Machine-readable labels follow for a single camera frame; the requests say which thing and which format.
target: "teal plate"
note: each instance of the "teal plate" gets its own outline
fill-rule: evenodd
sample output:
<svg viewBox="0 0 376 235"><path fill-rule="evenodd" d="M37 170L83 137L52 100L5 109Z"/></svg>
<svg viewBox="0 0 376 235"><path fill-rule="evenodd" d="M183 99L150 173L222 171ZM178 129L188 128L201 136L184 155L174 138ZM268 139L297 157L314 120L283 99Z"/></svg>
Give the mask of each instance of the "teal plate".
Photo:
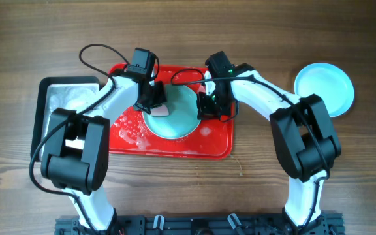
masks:
<svg viewBox="0 0 376 235"><path fill-rule="evenodd" d="M169 115L155 117L143 112L148 129L157 136L169 140L191 134L200 125L197 120L196 94L187 86L165 85L166 107Z"/></svg>

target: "light blue plate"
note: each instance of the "light blue plate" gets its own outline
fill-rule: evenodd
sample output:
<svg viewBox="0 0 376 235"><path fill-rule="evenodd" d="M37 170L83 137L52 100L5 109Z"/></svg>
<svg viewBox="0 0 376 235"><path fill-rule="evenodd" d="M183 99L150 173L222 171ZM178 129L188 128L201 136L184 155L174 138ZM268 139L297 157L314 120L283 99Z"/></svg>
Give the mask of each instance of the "light blue plate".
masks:
<svg viewBox="0 0 376 235"><path fill-rule="evenodd" d="M196 94L187 86L165 85L165 104L169 115L155 117L143 112L143 119L149 130L165 139L177 139L191 134L200 125L196 115Z"/></svg>
<svg viewBox="0 0 376 235"><path fill-rule="evenodd" d="M294 92L302 97L318 95L330 117L344 114L354 100L351 79L341 69L328 63L314 63L302 69L295 79Z"/></svg>

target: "brown surface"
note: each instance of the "brown surface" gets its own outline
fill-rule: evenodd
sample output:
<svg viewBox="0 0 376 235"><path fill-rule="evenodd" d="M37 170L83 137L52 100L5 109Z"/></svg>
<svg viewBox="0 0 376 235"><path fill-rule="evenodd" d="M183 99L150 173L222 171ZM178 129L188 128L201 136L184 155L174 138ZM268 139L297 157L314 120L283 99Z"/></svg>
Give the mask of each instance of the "brown surface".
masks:
<svg viewBox="0 0 376 235"><path fill-rule="evenodd" d="M34 188L29 147L42 78L94 74L105 81L78 60L80 48L93 42L127 57L136 46L148 48L173 65L203 65L224 50L289 91L308 63L341 67L356 100L334 119L343 154L321 207L344 214L347 234L376 234L376 4L365 1L0 5L0 234L52 234L55 218L76 214L68 198ZM103 69L120 61L102 49L86 56ZM233 156L243 176L231 158L112 155L104 185L120 215L280 212L287 175L268 122L246 105L236 119Z"/></svg>

